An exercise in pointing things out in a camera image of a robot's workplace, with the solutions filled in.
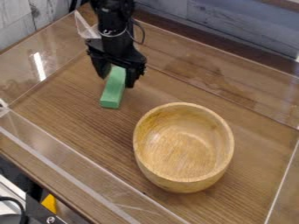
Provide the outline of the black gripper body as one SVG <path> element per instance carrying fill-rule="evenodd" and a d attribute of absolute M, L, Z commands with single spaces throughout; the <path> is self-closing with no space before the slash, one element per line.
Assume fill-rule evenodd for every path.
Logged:
<path fill-rule="evenodd" d="M 121 40 L 104 41 L 101 38 L 85 39 L 88 56 L 109 57 L 111 65 L 115 64 L 125 69 L 136 68 L 139 74 L 145 73 L 145 56 L 136 50 L 132 42 L 124 44 Z"/>

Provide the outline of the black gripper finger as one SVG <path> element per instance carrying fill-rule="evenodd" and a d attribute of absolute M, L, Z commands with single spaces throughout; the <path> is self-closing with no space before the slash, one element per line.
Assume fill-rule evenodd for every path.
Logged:
<path fill-rule="evenodd" d="M 101 79 L 108 77 L 111 71 L 111 59 L 109 57 L 92 56 L 91 57 L 92 65 L 96 69 L 97 76 Z"/>
<path fill-rule="evenodd" d="M 128 68 L 125 70 L 125 87 L 132 88 L 135 86 L 135 82 L 139 79 L 139 71 L 136 68 Z"/>

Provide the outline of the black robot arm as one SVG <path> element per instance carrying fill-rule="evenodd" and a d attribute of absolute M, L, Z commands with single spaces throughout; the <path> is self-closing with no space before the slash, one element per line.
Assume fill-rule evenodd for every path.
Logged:
<path fill-rule="evenodd" d="M 89 0 L 97 15 L 97 38 L 88 38 L 88 56 L 97 76 L 105 79 L 113 65 L 125 69 L 125 87 L 135 86 L 145 74 L 145 56 L 136 50 L 135 28 L 145 33 L 143 26 L 132 18 L 135 0 Z"/>

